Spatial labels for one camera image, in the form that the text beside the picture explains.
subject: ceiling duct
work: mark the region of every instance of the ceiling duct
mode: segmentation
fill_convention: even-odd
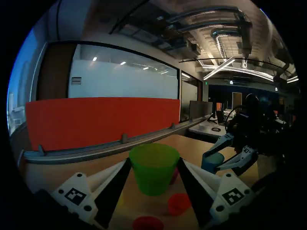
[[[224,26],[243,26],[243,24],[251,25],[250,22],[247,21],[236,21],[236,20],[216,20],[216,21],[204,21],[199,23],[194,23],[191,25],[181,26],[177,28],[178,32],[185,33],[191,30],[210,28],[210,27],[224,27]]]
[[[216,12],[232,12],[234,13],[235,20],[215,20],[215,21],[203,21],[200,23],[194,23],[191,25],[181,25],[177,22],[183,20],[187,17],[193,17],[203,14],[211,14]],[[196,29],[203,28],[216,28],[222,27],[222,29],[214,30],[211,33],[212,38],[214,39],[216,46],[219,50],[224,61],[227,59],[223,44],[221,43],[220,37],[225,36],[240,36],[242,38],[242,56],[247,59],[252,50],[252,40],[251,40],[251,29],[252,23],[246,21],[245,14],[240,11],[237,7],[229,7],[229,6],[215,6],[215,7],[206,7],[196,10],[190,10],[173,16],[166,20],[168,23],[177,23],[176,28],[180,33],[189,32]],[[247,68],[247,60],[242,60],[241,64],[242,68]]]
[[[201,54],[201,50],[198,45],[192,44],[190,41],[179,37],[177,39],[169,40],[171,45],[169,48],[164,49],[171,56],[178,59],[194,59]]]
[[[227,60],[227,56],[223,47],[223,44],[220,40],[221,37],[227,37],[227,36],[236,36],[241,37],[239,34],[239,31],[236,29],[215,29],[211,32],[211,37],[215,41],[215,44],[219,50],[219,53],[224,61]]]
[[[217,11],[233,12],[239,18],[245,18],[245,14],[242,11],[240,11],[237,7],[215,6],[215,7],[205,7],[205,8],[199,8],[195,10],[186,11],[186,12],[177,14],[176,16],[173,16],[167,19],[166,21],[168,23],[175,23],[187,17],[193,17],[193,16],[198,16],[198,15],[207,14],[207,13],[215,13]]]

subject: office desk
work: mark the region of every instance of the office desk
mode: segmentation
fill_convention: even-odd
[[[182,158],[199,167],[203,153],[213,145],[179,135],[168,136],[156,143],[176,148]],[[225,160],[235,154],[234,149],[231,147],[223,149],[220,153],[225,156]],[[76,172],[83,172],[89,176],[126,159],[128,156],[128,152],[123,152],[113,156],[71,164],[27,164],[25,182],[32,192],[36,192],[39,189],[46,189],[52,192]],[[227,171],[229,170],[219,171],[217,174],[222,175]],[[258,180],[257,162],[239,178],[248,186],[255,183]],[[133,169],[131,169],[122,192],[124,203],[116,207],[108,229],[131,229],[133,221],[140,216],[159,218],[163,222],[165,230],[199,229],[191,207],[179,217],[168,214],[167,201],[175,193],[186,193],[180,175],[164,194],[149,197],[142,194],[138,189]]]
[[[212,131],[211,129],[213,127],[220,128],[221,131],[220,132]],[[204,121],[197,125],[192,126],[191,128],[189,128],[189,131],[192,133],[211,136],[215,138],[219,138],[220,136],[226,134],[225,126],[218,125],[214,122],[208,122],[208,121]]]

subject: glass window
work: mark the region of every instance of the glass window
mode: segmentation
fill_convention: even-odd
[[[79,44],[68,97],[178,99],[177,69],[119,49]]]
[[[25,104],[30,101],[33,75],[46,42],[45,20],[31,29],[16,57],[8,85],[7,123],[11,135],[26,121]]]
[[[202,82],[184,72],[182,72],[181,78],[180,122],[184,122],[189,120],[190,101],[197,101],[199,99],[198,95],[201,94],[199,89],[202,88]]]

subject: green plastic cup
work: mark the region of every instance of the green plastic cup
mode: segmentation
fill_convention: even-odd
[[[167,190],[179,153],[168,145],[144,144],[134,147],[129,158],[141,192],[148,196],[158,196]]]

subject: ceiling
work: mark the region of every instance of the ceiling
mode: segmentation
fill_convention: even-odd
[[[108,24],[110,30],[115,24],[110,23],[111,21],[120,22],[113,33],[121,33],[148,43],[178,61],[201,59],[200,65],[221,65],[226,59],[234,56],[237,59],[231,64],[232,67],[243,68],[242,62],[245,62],[247,69],[275,77],[274,82],[269,82],[250,74],[221,71],[212,78],[223,80],[228,76],[236,78],[237,82],[242,84],[247,81],[265,82],[285,89],[291,87],[297,89],[298,82],[286,83],[287,79],[296,76],[296,71],[282,38],[265,13],[252,1],[151,0],[142,3],[142,0],[129,1],[129,4],[123,0],[110,1],[108,4],[105,1],[98,1],[93,15],[100,22]],[[216,6],[233,7],[237,8],[237,11],[203,10],[175,22],[170,21],[183,13]],[[232,21],[236,22],[235,25],[216,23]],[[186,30],[188,26],[200,23],[212,23],[212,25]],[[229,30],[231,33],[222,34],[223,30]],[[149,60],[145,62],[138,60],[138,62],[154,66]],[[211,71],[202,69],[202,75],[206,76]]]

